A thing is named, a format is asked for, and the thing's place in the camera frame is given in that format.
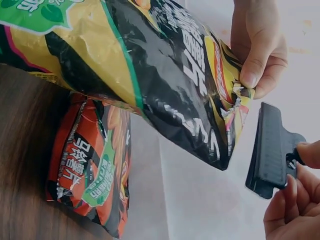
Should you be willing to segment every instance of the wood grain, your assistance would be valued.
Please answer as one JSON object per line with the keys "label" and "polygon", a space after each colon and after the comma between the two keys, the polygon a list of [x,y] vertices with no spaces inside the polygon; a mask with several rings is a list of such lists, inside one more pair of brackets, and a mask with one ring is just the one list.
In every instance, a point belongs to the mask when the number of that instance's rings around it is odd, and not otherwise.
{"label": "wood grain", "polygon": [[110,240],[107,232],[45,201],[51,148],[68,91],[0,65],[0,239]]}

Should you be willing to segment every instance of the snack bag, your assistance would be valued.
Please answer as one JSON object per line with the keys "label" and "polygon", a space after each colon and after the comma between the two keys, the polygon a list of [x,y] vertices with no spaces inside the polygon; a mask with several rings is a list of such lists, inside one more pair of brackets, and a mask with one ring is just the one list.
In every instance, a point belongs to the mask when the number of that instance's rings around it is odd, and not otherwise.
{"label": "snack bag", "polygon": [[139,114],[221,170],[254,95],[230,49],[172,0],[0,0],[0,63]]}
{"label": "snack bag", "polygon": [[129,207],[130,135],[128,111],[73,94],[52,150],[48,201],[121,237]]}

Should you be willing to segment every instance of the black bag clip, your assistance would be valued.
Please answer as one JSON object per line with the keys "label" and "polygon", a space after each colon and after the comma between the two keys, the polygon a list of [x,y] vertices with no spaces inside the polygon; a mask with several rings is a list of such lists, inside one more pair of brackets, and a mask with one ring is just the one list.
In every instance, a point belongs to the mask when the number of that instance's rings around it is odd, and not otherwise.
{"label": "black bag clip", "polygon": [[272,198],[274,188],[284,189],[287,174],[296,178],[297,162],[304,165],[296,146],[305,141],[283,127],[278,108],[262,102],[246,187],[264,199]]}

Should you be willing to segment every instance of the hand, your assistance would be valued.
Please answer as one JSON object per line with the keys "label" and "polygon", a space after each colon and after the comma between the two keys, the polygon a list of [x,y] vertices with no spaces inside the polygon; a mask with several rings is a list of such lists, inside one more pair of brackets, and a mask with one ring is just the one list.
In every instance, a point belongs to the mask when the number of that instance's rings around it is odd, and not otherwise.
{"label": "hand", "polygon": [[[306,165],[320,169],[320,141],[297,148]],[[271,200],[265,215],[267,240],[320,239],[320,179],[302,165],[297,180],[288,176],[288,185]]]}
{"label": "hand", "polygon": [[273,90],[287,67],[287,44],[280,32],[276,0],[234,0],[231,50],[242,62],[240,81],[256,87],[255,99]]}

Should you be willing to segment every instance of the green label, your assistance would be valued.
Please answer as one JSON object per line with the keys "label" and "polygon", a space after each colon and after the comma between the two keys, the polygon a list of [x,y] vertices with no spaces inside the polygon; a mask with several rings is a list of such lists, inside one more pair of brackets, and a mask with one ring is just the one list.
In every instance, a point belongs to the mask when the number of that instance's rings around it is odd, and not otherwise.
{"label": "green label", "polygon": [[85,0],[0,0],[0,24],[46,34],[70,28],[68,10]]}
{"label": "green label", "polygon": [[93,182],[85,189],[82,195],[84,200],[90,207],[102,206],[107,200],[112,183],[114,182],[115,173],[115,150],[112,148],[113,131],[107,133],[107,141],[104,144],[102,158],[99,162],[98,172]]}

